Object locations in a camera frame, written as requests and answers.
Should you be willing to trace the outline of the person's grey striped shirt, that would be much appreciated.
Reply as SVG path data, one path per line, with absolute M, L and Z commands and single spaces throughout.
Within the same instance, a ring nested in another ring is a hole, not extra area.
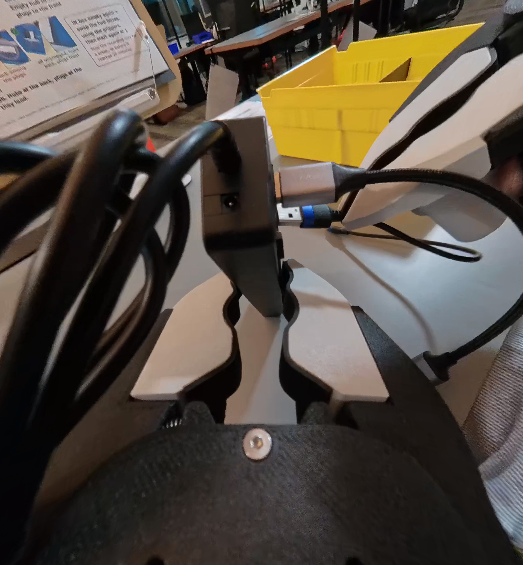
M 495 513 L 523 557 L 523 317 L 505 337 L 463 431 Z

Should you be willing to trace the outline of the person's right hand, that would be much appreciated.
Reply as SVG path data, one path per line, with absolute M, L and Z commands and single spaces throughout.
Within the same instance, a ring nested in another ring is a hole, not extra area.
M 520 202 L 523 196 L 523 168 L 520 159 L 514 157 L 499 166 L 493 172 L 492 185 L 513 201 Z

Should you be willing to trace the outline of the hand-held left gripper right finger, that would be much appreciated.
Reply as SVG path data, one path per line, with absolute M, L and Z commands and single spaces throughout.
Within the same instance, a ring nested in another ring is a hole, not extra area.
M 284 332 L 286 361 L 327 401 L 386 401 L 389 392 L 350 302 L 298 261 L 285 266 L 293 301 Z

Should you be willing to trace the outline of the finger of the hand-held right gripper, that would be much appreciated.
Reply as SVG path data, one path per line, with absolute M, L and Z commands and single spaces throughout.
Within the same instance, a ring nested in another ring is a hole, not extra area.
M 457 149 L 441 151 L 441 145 L 414 142 L 388 170 L 420 168 L 456 172 L 482 180 L 491 170 L 484 142 L 466 142 Z M 484 200 L 433 183 L 387 182 L 360 190 L 341 221 L 348 230 L 385 222 L 412 211 L 427 216 L 460 242 L 474 242 L 497 230 L 505 215 Z
M 450 52 L 390 118 L 361 166 L 378 170 L 393 163 L 415 140 L 451 117 L 497 66 L 491 46 Z

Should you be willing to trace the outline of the black USB hub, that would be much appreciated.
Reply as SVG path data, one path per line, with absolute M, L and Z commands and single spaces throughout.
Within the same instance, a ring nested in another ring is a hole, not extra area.
M 274 173 L 264 117 L 220 120 L 239 153 L 201 159 L 204 247 L 238 291 L 264 317 L 283 313 L 284 257 Z

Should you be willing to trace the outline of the yellow plastic bin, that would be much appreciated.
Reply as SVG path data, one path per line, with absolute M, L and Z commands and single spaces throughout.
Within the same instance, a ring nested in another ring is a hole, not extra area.
M 482 23 L 336 46 L 258 88 L 280 155 L 360 166 L 422 79 Z

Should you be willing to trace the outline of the white card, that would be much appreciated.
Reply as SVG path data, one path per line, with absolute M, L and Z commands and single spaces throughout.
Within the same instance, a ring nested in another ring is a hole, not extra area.
M 236 72 L 219 65 L 210 66 L 205 114 L 207 121 L 234 108 L 238 87 L 239 75 Z
M 346 29 L 342 33 L 342 37 L 339 40 L 339 44 L 337 50 L 346 51 L 349 45 L 353 42 L 353 19 L 350 19 Z M 365 24 L 362 21 L 359 21 L 359 30 L 358 30 L 358 41 L 366 41 L 375 38 L 377 34 L 377 30 L 372 27 L 371 25 Z

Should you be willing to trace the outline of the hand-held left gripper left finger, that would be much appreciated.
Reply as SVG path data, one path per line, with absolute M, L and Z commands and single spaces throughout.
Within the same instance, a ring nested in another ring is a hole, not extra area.
M 230 307 L 239 293 L 230 281 L 206 281 L 171 310 L 131 390 L 140 401 L 182 400 L 239 353 Z

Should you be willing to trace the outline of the brown background table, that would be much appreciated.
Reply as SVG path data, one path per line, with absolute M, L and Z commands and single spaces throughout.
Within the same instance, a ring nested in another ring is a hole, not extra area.
M 319 21 L 320 18 L 320 11 L 312 11 L 303 15 L 287 14 L 284 17 L 259 25 L 235 37 L 218 42 L 213 46 L 206 47 L 204 52 L 207 55 L 213 55 L 257 47 L 293 32 L 301 26 Z

